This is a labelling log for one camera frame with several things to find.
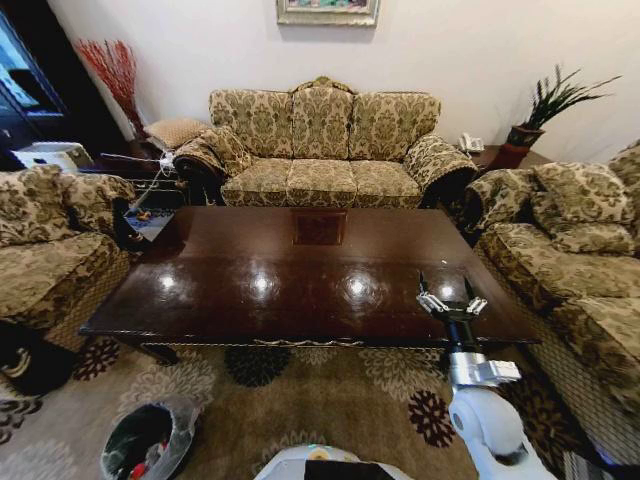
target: sofa armrest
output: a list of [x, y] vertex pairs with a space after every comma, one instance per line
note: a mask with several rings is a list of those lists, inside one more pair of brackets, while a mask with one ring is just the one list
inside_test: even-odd
[[120, 177], [95, 173], [66, 173], [60, 176], [62, 198], [72, 221], [80, 230], [104, 233], [121, 247], [128, 243], [124, 214], [135, 200], [133, 185]]
[[404, 158], [404, 168], [424, 195], [422, 206], [459, 197], [478, 171], [465, 154], [432, 134], [413, 144]]
[[224, 205], [220, 187], [227, 179], [224, 165], [202, 137], [194, 138], [176, 150], [173, 166], [186, 180], [191, 205]]
[[493, 170], [465, 189], [464, 229], [482, 231], [494, 223], [513, 222], [535, 190], [532, 170]]

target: coffee table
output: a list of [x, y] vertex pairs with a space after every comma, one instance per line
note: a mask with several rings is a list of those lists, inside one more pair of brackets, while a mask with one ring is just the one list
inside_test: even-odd
[[466, 276], [489, 301], [483, 344], [535, 342], [516, 306], [439, 210], [183, 207], [80, 333], [163, 363], [171, 344], [444, 347], [416, 301]]

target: framed painting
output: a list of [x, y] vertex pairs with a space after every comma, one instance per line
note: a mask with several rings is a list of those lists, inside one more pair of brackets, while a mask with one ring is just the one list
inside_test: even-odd
[[375, 26], [380, 0], [277, 0], [278, 23]]

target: floral rug pattern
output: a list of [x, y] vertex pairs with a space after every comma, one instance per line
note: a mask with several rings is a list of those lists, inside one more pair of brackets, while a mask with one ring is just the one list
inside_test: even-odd
[[[99, 478], [99, 456], [114, 424], [171, 394], [203, 409], [177, 479], [252, 479], [278, 451], [308, 443], [395, 465], [416, 480], [476, 478], [449, 419], [451, 389], [440, 353], [184, 347], [180, 362], [165, 367], [98, 339], [63, 388], [32, 403], [0, 404], [0, 479]], [[526, 363], [515, 349], [507, 351], [511, 357]], [[523, 381], [502, 393], [558, 475], [563, 449], [588, 448], [555, 393], [523, 366]]]

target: white wall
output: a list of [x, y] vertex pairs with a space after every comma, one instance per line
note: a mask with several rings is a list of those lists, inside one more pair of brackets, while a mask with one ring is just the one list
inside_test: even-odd
[[502, 143], [556, 62], [583, 67], [583, 82], [622, 74], [614, 97], [565, 112], [535, 146], [586, 162], [640, 137], [637, 2], [381, 0], [377, 28], [363, 29], [278, 26], [275, 0], [49, 0], [72, 41], [133, 47], [148, 122], [207, 119], [213, 88], [289, 89], [328, 75], [360, 91], [429, 91], [443, 101], [437, 132], [446, 139], [468, 131]]

